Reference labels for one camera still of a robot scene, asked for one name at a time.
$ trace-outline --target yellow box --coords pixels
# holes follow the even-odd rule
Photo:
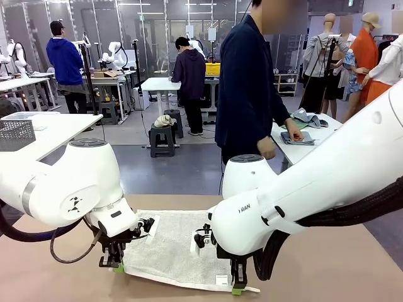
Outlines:
[[[219,76],[221,63],[206,63],[207,76]]]

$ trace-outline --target black stool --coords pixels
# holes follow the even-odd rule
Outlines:
[[[175,155],[173,129],[171,128],[171,126],[157,128],[154,124],[152,124],[149,133],[150,133],[151,157],[157,157],[157,154],[170,157]],[[158,147],[159,145],[167,145],[167,147]]]
[[[104,116],[102,118],[103,123],[118,124],[119,117],[115,111],[115,102],[99,102],[99,113]]]
[[[182,117],[181,112],[178,109],[167,109],[164,111],[165,115],[169,115],[171,118],[176,119],[176,134],[179,138],[183,138],[183,126],[182,126]]]

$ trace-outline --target folded clothes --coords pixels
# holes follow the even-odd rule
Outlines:
[[[317,115],[308,115],[306,110],[303,108],[298,109],[296,112],[291,114],[291,118],[300,129],[304,129],[306,126],[310,126],[315,129],[320,129],[322,127],[327,128],[329,124],[325,120],[320,120]]]
[[[313,146],[315,145],[315,140],[313,140],[309,133],[306,131],[302,132],[302,135],[304,136],[304,140],[301,142],[296,142],[291,139],[290,134],[288,132],[284,131],[280,133],[281,139],[286,145],[295,145],[295,146]]]

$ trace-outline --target navy jacket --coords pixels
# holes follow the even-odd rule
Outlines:
[[[256,146],[270,136],[273,119],[281,126],[290,117],[274,82],[270,50],[248,15],[221,47],[215,129],[219,147]]]

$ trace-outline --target white table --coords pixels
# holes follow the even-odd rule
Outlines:
[[[21,88],[27,98],[28,108],[30,111],[33,111],[33,107],[31,102],[29,101],[29,91],[28,88],[31,88],[33,97],[35,99],[35,103],[37,104],[37,111],[41,111],[41,106],[38,99],[38,92],[35,87],[35,84],[46,82],[49,90],[50,99],[52,100],[53,108],[49,108],[49,111],[52,111],[60,106],[55,105],[55,99],[52,94],[52,89],[50,88],[49,79],[46,78],[36,78],[32,79],[29,77],[24,77],[20,79],[12,79],[8,81],[0,82],[0,91],[7,92],[7,91],[15,91],[17,88]]]
[[[39,72],[37,74],[31,74],[30,77],[52,77],[54,75],[54,72]]]
[[[158,113],[160,116],[163,114],[161,92],[165,91],[166,93],[166,101],[169,109],[168,91],[177,91],[180,88],[180,82],[172,83],[167,77],[150,77],[141,85],[143,91],[157,91]]]
[[[122,74],[117,77],[91,77],[91,82],[93,83],[93,86],[99,86],[99,87],[116,86],[118,88],[119,108],[120,108],[120,114],[122,116],[121,120],[118,122],[118,125],[121,125],[128,117],[125,114],[125,110],[127,110],[128,113],[132,111],[132,107],[130,106],[130,100],[127,100],[127,98],[123,100],[122,95],[120,93],[120,86],[124,86],[126,84],[126,76],[129,75],[130,74],[124,74],[124,75]],[[85,75],[82,77],[82,79],[87,82],[87,77]]]
[[[0,152],[0,162],[12,160],[14,157],[15,160],[41,160],[102,117],[102,115],[41,115],[40,123],[47,128],[35,131],[36,140],[24,148],[15,152]]]
[[[321,120],[325,120],[329,123],[329,128],[315,129],[312,127],[305,127],[301,131],[306,131],[315,140],[315,145],[313,146],[294,146],[286,145],[281,139],[280,133],[287,131],[286,129],[280,128],[276,123],[273,123],[273,129],[271,131],[271,137],[275,141],[278,148],[284,153],[285,161],[283,161],[283,167],[281,170],[285,170],[288,164],[295,165],[311,151],[313,151],[318,145],[320,145],[325,139],[330,137],[342,124],[330,116],[325,114],[317,115]]]

